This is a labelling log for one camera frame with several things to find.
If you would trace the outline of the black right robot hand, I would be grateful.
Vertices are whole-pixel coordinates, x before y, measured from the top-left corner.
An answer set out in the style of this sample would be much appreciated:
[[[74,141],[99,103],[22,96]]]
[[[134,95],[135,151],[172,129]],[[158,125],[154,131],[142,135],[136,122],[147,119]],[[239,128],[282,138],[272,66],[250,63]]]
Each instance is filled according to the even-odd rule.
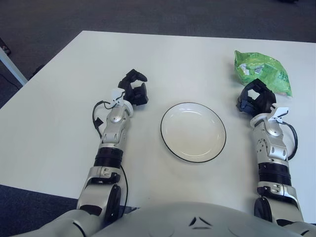
[[[250,90],[259,94],[256,99],[248,95]],[[270,113],[271,106],[276,103],[275,94],[259,79],[255,79],[245,86],[237,99],[237,108],[240,112],[253,117],[262,113]]]

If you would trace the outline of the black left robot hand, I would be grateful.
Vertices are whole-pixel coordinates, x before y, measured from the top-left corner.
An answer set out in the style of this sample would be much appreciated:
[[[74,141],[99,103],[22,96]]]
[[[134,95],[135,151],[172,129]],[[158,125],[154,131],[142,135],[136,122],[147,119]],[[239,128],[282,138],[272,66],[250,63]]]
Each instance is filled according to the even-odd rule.
[[[137,80],[143,83],[138,87],[132,88],[131,84]],[[123,99],[128,101],[131,105],[140,106],[147,104],[148,97],[145,85],[147,81],[147,78],[135,69],[129,71],[118,84],[118,88],[124,89],[125,91]]]

